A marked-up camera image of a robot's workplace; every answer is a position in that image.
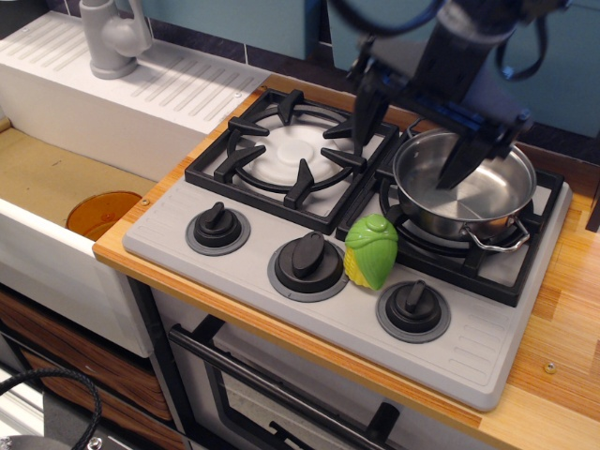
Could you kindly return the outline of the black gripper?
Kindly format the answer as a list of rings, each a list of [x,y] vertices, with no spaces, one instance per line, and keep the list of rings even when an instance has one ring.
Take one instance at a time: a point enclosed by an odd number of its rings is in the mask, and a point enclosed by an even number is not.
[[[426,41],[363,37],[349,74],[357,87],[353,139],[369,143],[392,103],[418,113],[457,134],[436,185],[456,188],[533,124],[531,111],[488,69],[487,56],[442,27]]]

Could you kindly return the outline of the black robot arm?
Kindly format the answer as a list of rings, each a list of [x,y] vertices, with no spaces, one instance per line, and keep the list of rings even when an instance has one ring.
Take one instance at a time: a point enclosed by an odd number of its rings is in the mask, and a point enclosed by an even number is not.
[[[547,16],[567,1],[433,1],[403,24],[383,25],[346,1],[334,4],[365,33],[349,73],[357,86],[352,137],[365,144],[396,103],[457,134],[438,176],[439,189],[454,188],[487,158],[505,158],[533,120],[486,68],[495,55],[510,82],[534,75],[548,51]],[[537,60],[516,70],[504,64],[506,43],[520,23],[535,25]]]

